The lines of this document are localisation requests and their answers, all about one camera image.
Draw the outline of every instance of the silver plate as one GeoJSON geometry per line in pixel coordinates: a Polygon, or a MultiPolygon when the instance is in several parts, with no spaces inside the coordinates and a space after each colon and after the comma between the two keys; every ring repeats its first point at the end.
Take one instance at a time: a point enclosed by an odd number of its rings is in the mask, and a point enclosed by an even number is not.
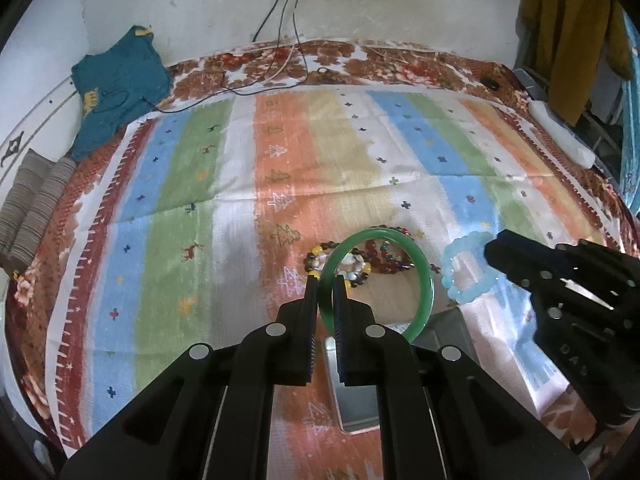
{"type": "MultiPolygon", "coordinates": [[[[388,325],[396,332],[403,332],[407,326],[408,323],[388,325]]],[[[478,355],[466,329],[464,317],[458,308],[431,316],[427,326],[414,340],[413,345],[433,351],[446,345],[454,345],[478,362],[478,355]]],[[[376,430],[380,427],[376,387],[345,386],[344,383],[341,383],[338,376],[335,339],[333,337],[327,338],[323,347],[327,362],[327,375],[331,384],[333,403],[340,429],[349,434],[376,430]]]]}

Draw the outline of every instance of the hanging towel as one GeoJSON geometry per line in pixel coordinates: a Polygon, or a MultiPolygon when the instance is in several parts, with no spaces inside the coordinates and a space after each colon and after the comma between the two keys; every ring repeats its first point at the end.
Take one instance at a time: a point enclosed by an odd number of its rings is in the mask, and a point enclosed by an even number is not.
{"type": "Polygon", "coordinates": [[[113,137],[116,129],[148,113],[169,95],[172,79],[151,45],[154,35],[135,25],[107,52],[84,56],[71,69],[82,96],[84,119],[71,147],[83,160],[113,137]]]}
{"type": "Polygon", "coordinates": [[[548,103],[569,124],[580,118],[605,41],[607,62],[631,78],[622,6],[616,0],[522,0],[522,21],[538,34],[532,69],[549,82],[548,103]]]}

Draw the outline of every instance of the colorful striped sheet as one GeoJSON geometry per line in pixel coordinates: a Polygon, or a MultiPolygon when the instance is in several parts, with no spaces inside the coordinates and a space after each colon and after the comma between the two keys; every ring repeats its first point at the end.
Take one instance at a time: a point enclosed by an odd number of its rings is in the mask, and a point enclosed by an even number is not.
{"type": "MultiPolygon", "coordinates": [[[[455,92],[305,88],[220,98],[152,121],[129,127],[110,183],[78,213],[98,227],[109,220],[103,237],[78,233],[84,250],[72,252],[63,283],[73,285],[61,286],[56,303],[63,322],[49,330],[58,375],[47,393],[69,453],[188,345],[238,343],[301,297],[302,260],[322,241],[401,225],[439,267],[444,247],[473,230],[508,228],[552,246],[601,242],[609,228],[592,225],[494,105],[455,92]],[[94,253],[95,276],[81,290],[74,276],[94,253]],[[81,293],[90,300],[76,313],[81,293]],[[80,371],[67,374],[69,366],[80,371]],[[79,402],[69,402],[78,388],[79,402]]],[[[480,277],[479,258],[460,257],[459,280],[480,277]]],[[[435,311],[452,308],[435,282],[435,311]]],[[[380,322],[409,320],[417,280],[374,274],[350,294],[380,322]]],[[[532,342],[526,291],[502,278],[462,311],[482,366],[527,409],[564,390],[532,342]]],[[[270,478],[381,478],[379,433],[347,436],[335,420],[316,360],[311,386],[276,389],[270,478]]]]}

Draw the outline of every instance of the green stripe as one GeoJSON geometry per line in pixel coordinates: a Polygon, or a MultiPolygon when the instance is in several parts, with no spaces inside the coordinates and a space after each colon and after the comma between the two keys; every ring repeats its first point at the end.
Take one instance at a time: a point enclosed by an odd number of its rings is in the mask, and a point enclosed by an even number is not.
{"type": "Polygon", "coordinates": [[[140,391],[191,344],[208,339],[212,302],[212,185],[232,100],[193,111],[175,147],[146,242],[145,273],[136,323],[136,388],[140,391]],[[210,127],[217,127],[210,132],[210,127]],[[190,213],[185,207],[195,203],[190,213]],[[198,243],[194,259],[184,248],[198,243]],[[193,298],[180,314],[181,300],[193,298]]]}
{"type": "Polygon", "coordinates": [[[470,174],[480,179],[487,195],[498,208],[505,228],[546,245],[545,237],[536,227],[529,210],[514,198],[516,189],[503,176],[498,175],[485,154],[468,138],[466,131],[426,95],[404,95],[460,154],[470,174]]]}

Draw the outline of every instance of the beaded bracelet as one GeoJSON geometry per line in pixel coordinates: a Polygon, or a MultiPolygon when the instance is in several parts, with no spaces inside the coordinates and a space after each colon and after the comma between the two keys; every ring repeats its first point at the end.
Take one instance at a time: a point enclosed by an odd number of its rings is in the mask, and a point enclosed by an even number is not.
{"type": "MultiPolygon", "coordinates": [[[[309,276],[320,278],[320,272],[324,269],[327,256],[338,246],[334,241],[324,242],[316,245],[306,254],[303,261],[305,265],[305,272],[309,276]]],[[[364,251],[359,248],[353,248],[351,252],[344,255],[344,258],[340,262],[341,266],[345,266],[345,269],[338,270],[336,275],[341,274],[344,276],[344,285],[347,288],[355,288],[360,285],[364,285],[371,272],[371,264],[369,258],[365,255],[364,251]]]]}
{"type": "Polygon", "coordinates": [[[348,237],[338,245],[326,260],[324,270],[318,282],[318,310],[322,323],[329,334],[334,331],[334,307],[332,304],[332,290],[334,288],[335,269],[340,265],[341,259],[351,251],[351,248],[366,242],[367,240],[392,240],[409,254],[411,260],[415,262],[416,276],[420,283],[420,299],[414,320],[402,333],[404,338],[410,343],[424,329],[433,308],[433,277],[427,258],[411,238],[392,229],[375,228],[364,229],[348,237]]]}
{"type": "Polygon", "coordinates": [[[471,231],[468,235],[453,240],[442,251],[442,286],[447,289],[447,295],[452,300],[456,300],[458,304],[471,303],[484,293],[489,292],[500,277],[500,272],[491,267],[484,259],[484,256],[482,256],[482,261],[478,262],[481,267],[484,267],[482,279],[469,288],[460,290],[458,286],[455,285],[453,259],[465,251],[482,248],[493,239],[494,236],[491,233],[471,231]]]}
{"type": "MultiPolygon", "coordinates": [[[[409,234],[409,231],[404,227],[387,227],[384,224],[381,224],[378,227],[382,227],[383,229],[393,229],[394,231],[398,231],[399,233],[411,238],[411,240],[414,240],[409,234]]],[[[409,258],[409,255],[402,251],[401,256],[394,256],[388,250],[389,244],[390,242],[388,240],[385,240],[380,244],[380,256],[378,256],[376,241],[367,240],[365,242],[367,256],[370,258],[371,266],[381,274],[395,274],[398,271],[412,269],[414,267],[414,263],[411,261],[411,258],[409,258]]]]}

